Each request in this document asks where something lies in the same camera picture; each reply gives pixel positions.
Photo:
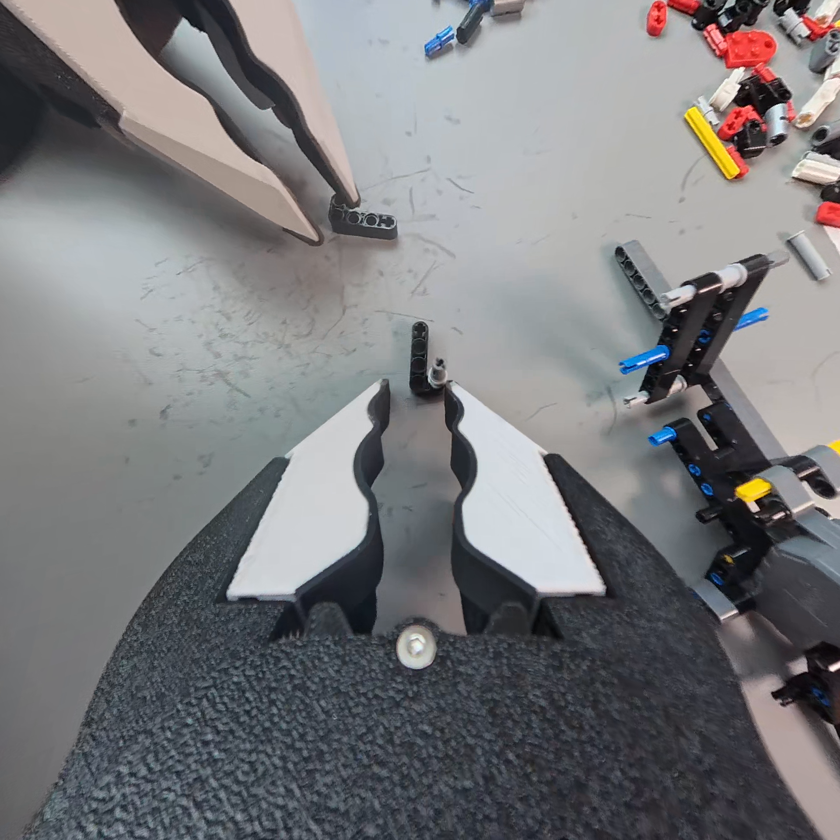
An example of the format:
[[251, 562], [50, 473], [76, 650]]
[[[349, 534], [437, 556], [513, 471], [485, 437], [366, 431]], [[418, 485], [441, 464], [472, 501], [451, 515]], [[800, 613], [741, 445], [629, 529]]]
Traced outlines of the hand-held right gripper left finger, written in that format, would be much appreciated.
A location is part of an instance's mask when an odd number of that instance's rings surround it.
[[296, 601], [362, 545], [373, 503], [357, 457], [363, 443], [381, 442], [390, 404], [389, 381], [375, 381], [287, 453], [227, 586], [229, 602]]

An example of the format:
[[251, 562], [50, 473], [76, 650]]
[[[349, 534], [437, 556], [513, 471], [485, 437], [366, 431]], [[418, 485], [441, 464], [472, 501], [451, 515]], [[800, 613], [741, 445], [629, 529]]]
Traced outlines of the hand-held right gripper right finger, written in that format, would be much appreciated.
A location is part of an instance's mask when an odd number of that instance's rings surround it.
[[548, 453], [462, 385], [447, 385], [444, 412], [460, 487], [451, 564], [462, 596], [603, 596], [606, 584], [550, 474]]

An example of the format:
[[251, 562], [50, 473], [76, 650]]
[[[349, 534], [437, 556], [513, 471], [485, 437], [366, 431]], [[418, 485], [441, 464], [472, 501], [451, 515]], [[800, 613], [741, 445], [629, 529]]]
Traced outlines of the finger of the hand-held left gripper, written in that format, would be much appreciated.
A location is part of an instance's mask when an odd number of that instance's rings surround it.
[[8, 1], [7, 11], [116, 111], [128, 140], [310, 245], [322, 243], [282, 180], [238, 147], [209, 100], [145, 50], [115, 2]]
[[350, 161], [294, 3], [202, 1], [196, 12], [240, 89], [275, 113], [323, 180], [357, 207]]

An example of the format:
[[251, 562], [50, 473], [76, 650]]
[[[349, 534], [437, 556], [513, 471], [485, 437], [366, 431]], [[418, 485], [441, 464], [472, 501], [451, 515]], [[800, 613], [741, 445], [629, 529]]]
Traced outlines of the brick vehicle chassis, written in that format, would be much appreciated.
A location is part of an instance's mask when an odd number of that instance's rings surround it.
[[682, 417], [651, 434], [672, 447], [704, 499], [696, 512], [718, 523], [729, 542], [710, 562], [695, 594], [720, 622], [755, 612], [804, 657], [772, 698], [810, 708], [838, 730], [838, 518], [818, 504], [838, 499], [838, 442], [787, 455], [724, 370], [719, 357], [736, 331], [767, 319], [748, 311], [755, 292], [786, 255], [757, 254], [668, 289], [636, 241], [615, 258], [661, 332], [652, 350], [620, 361], [644, 371], [627, 406], [651, 406], [698, 387], [709, 404], [699, 426]]

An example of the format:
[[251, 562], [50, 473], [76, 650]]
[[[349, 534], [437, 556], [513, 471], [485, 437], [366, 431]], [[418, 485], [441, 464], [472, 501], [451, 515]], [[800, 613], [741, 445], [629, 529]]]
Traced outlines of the grey desk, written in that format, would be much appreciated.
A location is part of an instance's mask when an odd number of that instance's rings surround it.
[[296, 2], [366, 207], [392, 243], [335, 237], [330, 190], [252, 110], [205, 36], [164, 57], [218, 97], [323, 225], [309, 247], [183, 173], [59, 116], [2, 184], [2, 838], [55, 782], [124, 628], [174, 557], [274, 456], [387, 377], [377, 631], [462, 633], [442, 407], [406, 383], [414, 321], [450, 374], [569, 460], [688, 581], [725, 543], [646, 437], [702, 393], [628, 410], [617, 363], [658, 331], [614, 262], [638, 240], [677, 284], [805, 231], [722, 359], [789, 452], [838, 438], [838, 253], [791, 179], [811, 131], [727, 182], [684, 112], [726, 69], [649, 2], [527, 2], [427, 60], [463, 2]]

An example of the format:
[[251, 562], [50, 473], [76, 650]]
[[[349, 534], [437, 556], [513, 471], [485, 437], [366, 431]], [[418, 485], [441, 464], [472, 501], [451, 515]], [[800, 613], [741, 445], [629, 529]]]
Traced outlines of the pile of blue black pins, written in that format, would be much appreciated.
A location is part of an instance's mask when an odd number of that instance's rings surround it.
[[525, 1], [470, 1], [457, 27], [448, 25], [423, 45], [425, 58], [435, 58], [453, 44], [467, 46], [479, 31], [485, 17], [519, 16], [524, 6]]

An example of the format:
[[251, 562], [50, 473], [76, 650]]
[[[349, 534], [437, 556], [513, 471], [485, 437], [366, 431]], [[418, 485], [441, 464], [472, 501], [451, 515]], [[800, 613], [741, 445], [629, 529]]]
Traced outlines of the small grey tube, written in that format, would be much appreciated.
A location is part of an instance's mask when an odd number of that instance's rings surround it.
[[807, 274], [816, 282], [829, 278], [833, 272], [804, 231], [786, 238], [784, 241], [795, 253]]

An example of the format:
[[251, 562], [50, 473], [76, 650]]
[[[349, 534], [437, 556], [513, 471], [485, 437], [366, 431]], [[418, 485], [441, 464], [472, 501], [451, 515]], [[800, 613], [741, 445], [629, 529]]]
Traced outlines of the yellow brick beam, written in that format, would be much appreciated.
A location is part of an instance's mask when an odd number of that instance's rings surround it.
[[741, 166], [732, 158], [700, 110], [689, 108], [684, 114], [684, 121], [723, 177], [728, 181], [738, 180], [742, 176]]

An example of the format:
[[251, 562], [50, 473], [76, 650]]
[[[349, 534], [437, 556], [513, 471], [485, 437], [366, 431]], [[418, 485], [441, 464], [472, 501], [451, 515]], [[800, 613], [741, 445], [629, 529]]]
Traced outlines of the pile of red white bricks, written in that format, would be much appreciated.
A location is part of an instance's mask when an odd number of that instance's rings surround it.
[[[765, 10], [783, 42], [806, 51], [807, 69], [818, 80], [801, 105], [772, 66], [779, 41], [759, 27]], [[645, 15], [648, 37], [665, 33], [670, 12], [687, 18], [727, 69], [714, 92], [698, 96], [690, 108], [700, 110], [741, 166], [742, 176], [734, 181], [749, 174], [751, 161], [797, 132], [810, 132], [791, 178], [821, 189], [815, 222], [838, 229], [838, 120], [822, 122], [826, 111], [838, 105], [838, 2], [651, 2]]]

